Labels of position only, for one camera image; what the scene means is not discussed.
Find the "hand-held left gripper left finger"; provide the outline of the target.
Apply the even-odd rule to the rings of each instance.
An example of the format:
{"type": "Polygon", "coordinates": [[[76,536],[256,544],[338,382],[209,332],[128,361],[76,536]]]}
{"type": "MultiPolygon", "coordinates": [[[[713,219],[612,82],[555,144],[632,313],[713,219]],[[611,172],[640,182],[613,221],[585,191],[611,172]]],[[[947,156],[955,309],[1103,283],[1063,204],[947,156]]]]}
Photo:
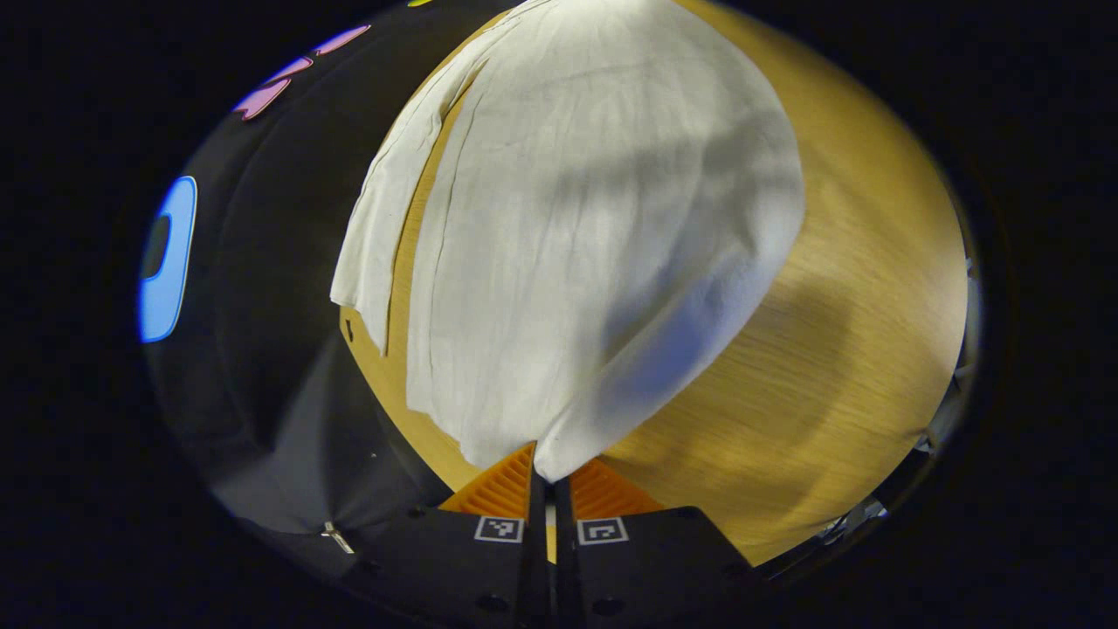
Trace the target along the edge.
{"type": "Polygon", "coordinates": [[[416,506],[360,546],[348,593],[379,628],[546,628],[551,613],[546,486],[536,444],[437,506],[416,506]]]}

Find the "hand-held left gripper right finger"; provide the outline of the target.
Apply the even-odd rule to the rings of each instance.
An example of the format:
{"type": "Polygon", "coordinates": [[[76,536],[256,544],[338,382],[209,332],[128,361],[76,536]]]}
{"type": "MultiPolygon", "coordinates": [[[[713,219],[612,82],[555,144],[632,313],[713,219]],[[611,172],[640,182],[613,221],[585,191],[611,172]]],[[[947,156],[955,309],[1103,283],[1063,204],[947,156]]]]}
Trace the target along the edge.
{"type": "Polygon", "coordinates": [[[702,509],[659,504],[599,460],[556,485],[559,628],[729,628],[759,597],[702,509]]]}

